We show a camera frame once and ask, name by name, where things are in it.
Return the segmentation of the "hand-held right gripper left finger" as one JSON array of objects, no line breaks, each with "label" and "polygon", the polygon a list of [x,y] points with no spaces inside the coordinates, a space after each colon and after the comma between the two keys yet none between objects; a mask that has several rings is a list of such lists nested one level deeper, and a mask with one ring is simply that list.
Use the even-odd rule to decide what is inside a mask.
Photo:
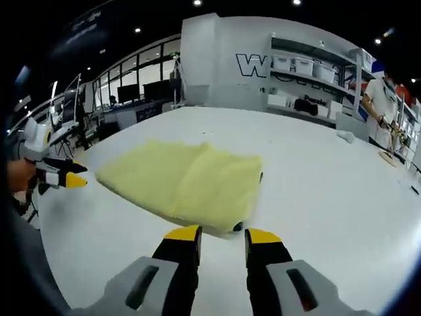
[{"label": "hand-held right gripper left finger", "polygon": [[151,257],[112,277],[94,304],[75,315],[190,315],[198,287],[202,227],[174,229]]}]

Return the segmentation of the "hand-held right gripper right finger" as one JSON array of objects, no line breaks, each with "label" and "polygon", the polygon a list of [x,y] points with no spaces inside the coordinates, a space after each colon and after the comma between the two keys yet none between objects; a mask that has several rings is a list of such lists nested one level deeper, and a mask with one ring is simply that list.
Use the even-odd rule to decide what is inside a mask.
[{"label": "hand-held right gripper right finger", "polygon": [[245,229],[247,290],[253,315],[371,315],[339,298],[337,286],[304,260],[294,260],[281,238]]}]

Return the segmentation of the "person's left hand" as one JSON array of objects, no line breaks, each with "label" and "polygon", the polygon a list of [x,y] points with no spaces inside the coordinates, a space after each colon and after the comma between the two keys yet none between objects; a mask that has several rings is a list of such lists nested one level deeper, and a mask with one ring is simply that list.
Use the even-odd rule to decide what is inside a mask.
[{"label": "person's left hand", "polygon": [[27,190],[29,181],[36,175],[36,166],[26,159],[7,162],[7,183],[12,193]]}]

